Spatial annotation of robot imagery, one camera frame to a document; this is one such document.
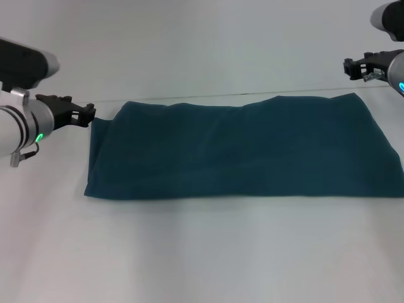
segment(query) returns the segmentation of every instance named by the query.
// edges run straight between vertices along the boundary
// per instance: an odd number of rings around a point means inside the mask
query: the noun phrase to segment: folded cloth
[[[355,94],[242,107],[128,102],[92,123],[85,195],[403,197],[404,174]]]

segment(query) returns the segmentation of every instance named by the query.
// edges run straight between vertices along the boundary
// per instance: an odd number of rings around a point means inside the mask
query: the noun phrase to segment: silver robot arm
[[[11,155],[12,167],[37,154],[39,142],[66,125],[88,127],[93,104],[80,107],[71,97],[36,95],[29,89],[57,72],[59,63],[47,52],[0,39],[0,157]],[[37,151],[21,154],[36,145]]]
[[[404,0],[380,6],[371,16],[371,24],[387,32],[393,41],[404,41]],[[391,52],[366,52],[361,60],[345,59],[343,66],[351,80],[385,81],[404,97],[403,49]]]

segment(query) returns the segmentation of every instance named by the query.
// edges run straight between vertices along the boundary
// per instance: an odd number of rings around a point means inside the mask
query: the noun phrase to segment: white tabletop
[[[404,98],[355,92],[403,157]],[[110,119],[122,104],[97,103],[97,115]],[[66,127],[18,169],[0,161],[0,302],[403,302],[404,199],[87,198],[89,135]]]

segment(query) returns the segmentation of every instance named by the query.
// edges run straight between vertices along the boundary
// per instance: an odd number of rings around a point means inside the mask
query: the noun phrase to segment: white backdrop
[[[369,22],[385,2],[4,0],[0,36],[58,56],[36,92],[84,102],[349,88],[346,57],[402,48]]]

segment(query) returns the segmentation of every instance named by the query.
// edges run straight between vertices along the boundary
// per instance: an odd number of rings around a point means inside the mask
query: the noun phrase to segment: green led light
[[[37,136],[37,139],[35,139],[35,142],[39,142],[42,139],[43,136],[44,136],[44,134],[39,134]]]

